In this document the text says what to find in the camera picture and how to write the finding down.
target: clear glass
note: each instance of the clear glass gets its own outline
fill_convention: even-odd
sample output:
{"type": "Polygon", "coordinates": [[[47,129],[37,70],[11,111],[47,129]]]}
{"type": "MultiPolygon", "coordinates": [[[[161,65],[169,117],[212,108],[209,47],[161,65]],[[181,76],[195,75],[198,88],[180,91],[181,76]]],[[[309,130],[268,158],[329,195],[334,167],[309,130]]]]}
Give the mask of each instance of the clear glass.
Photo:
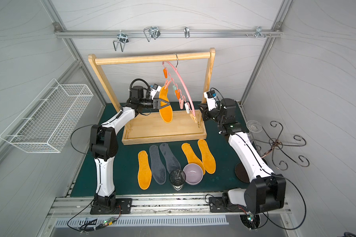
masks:
{"type": "Polygon", "coordinates": [[[186,181],[186,174],[181,169],[175,169],[170,173],[169,181],[175,190],[181,190],[186,181]]]}

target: orange clip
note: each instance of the orange clip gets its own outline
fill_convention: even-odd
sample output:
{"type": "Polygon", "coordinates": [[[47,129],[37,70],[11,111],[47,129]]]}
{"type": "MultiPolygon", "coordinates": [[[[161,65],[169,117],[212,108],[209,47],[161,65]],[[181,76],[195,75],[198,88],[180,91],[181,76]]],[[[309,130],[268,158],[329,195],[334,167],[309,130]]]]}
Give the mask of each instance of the orange clip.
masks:
{"type": "Polygon", "coordinates": [[[165,78],[167,78],[167,69],[164,68],[164,74],[165,74],[165,78]]]}
{"type": "Polygon", "coordinates": [[[181,93],[179,92],[179,90],[175,90],[175,95],[177,96],[177,99],[181,98],[181,93]]]}

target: pink hanger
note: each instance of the pink hanger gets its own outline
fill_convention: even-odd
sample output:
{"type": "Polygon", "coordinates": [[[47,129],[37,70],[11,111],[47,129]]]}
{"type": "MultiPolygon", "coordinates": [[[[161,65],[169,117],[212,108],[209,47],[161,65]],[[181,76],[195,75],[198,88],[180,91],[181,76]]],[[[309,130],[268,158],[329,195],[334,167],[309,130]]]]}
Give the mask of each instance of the pink hanger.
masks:
{"type": "MultiPolygon", "coordinates": [[[[185,92],[186,92],[186,95],[187,95],[187,97],[189,98],[189,101],[190,101],[190,105],[191,105],[191,108],[190,108],[190,110],[191,110],[191,112],[192,112],[192,115],[193,115],[193,119],[195,118],[195,109],[194,109],[194,104],[193,104],[193,102],[192,102],[192,100],[191,100],[191,97],[190,97],[190,93],[189,93],[189,91],[187,90],[187,87],[186,87],[186,85],[185,85],[185,83],[183,82],[183,79],[182,79],[182,77],[181,77],[181,75],[178,73],[178,70],[169,62],[169,61],[166,61],[166,63],[168,63],[170,66],[171,66],[171,68],[175,71],[175,73],[177,74],[177,76],[178,76],[178,78],[180,79],[180,81],[181,81],[181,83],[182,83],[182,85],[183,85],[183,88],[185,89],[185,92]]],[[[180,108],[181,109],[183,109],[183,100],[181,99],[180,100],[180,108]]]]}

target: insole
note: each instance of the insole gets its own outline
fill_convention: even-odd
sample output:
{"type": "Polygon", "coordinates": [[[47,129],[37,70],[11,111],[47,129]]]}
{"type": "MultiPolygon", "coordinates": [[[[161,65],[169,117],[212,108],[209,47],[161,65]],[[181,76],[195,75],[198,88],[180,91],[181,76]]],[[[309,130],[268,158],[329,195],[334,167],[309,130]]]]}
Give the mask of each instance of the insole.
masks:
{"type": "Polygon", "coordinates": [[[203,170],[203,175],[206,173],[206,170],[204,169],[202,161],[195,155],[194,151],[192,150],[190,144],[184,143],[181,146],[183,153],[186,155],[187,162],[194,163],[200,166],[200,168],[203,170]]]}
{"type": "Polygon", "coordinates": [[[149,154],[152,162],[152,176],[157,184],[164,184],[166,182],[166,168],[159,157],[158,146],[150,146],[149,154]]]}
{"type": "Polygon", "coordinates": [[[142,150],[138,153],[138,185],[141,189],[146,190],[152,181],[152,171],[149,167],[148,154],[142,150]]]}
{"type": "Polygon", "coordinates": [[[216,170],[216,162],[214,156],[209,151],[207,142],[203,139],[198,140],[198,146],[200,149],[200,153],[202,154],[202,163],[204,168],[209,174],[215,173],[216,170]]]}
{"type": "Polygon", "coordinates": [[[179,161],[175,158],[167,143],[162,143],[159,145],[159,149],[165,158],[166,169],[169,174],[175,169],[181,169],[181,164],[179,164],[179,161]]]}
{"type": "MultiPolygon", "coordinates": [[[[161,88],[159,92],[159,98],[163,99],[165,101],[169,101],[167,98],[167,92],[169,91],[169,88],[165,89],[165,86],[161,88]]],[[[159,114],[161,115],[161,118],[164,122],[170,123],[173,120],[173,109],[171,106],[166,106],[165,108],[162,108],[159,110],[159,114]]]]}

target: wire basket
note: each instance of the wire basket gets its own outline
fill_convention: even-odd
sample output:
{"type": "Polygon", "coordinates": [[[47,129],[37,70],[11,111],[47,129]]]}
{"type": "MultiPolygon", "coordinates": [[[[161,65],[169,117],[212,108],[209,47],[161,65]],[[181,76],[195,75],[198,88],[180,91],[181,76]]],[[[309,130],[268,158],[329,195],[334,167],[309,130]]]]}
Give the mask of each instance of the wire basket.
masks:
{"type": "Polygon", "coordinates": [[[92,96],[85,84],[53,79],[0,138],[28,153],[60,153],[92,96]]]}

